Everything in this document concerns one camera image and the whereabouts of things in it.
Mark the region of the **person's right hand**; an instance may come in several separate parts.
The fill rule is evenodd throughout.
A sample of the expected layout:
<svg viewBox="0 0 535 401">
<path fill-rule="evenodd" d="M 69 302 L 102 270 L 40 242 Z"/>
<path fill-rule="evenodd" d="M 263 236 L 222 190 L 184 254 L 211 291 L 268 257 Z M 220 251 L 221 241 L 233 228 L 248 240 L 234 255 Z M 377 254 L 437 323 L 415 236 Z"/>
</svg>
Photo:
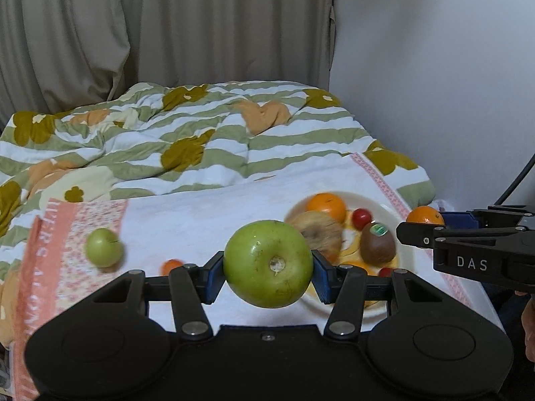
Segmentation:
<svg viewBox="0 0 535 401">
<path fill-rule="evenodd" d="M 521 315 L 521 324 L 525 332 L 525 354 L 530 362 L 535 362 L 535 301 L 530 298 Z"/>
</svg>

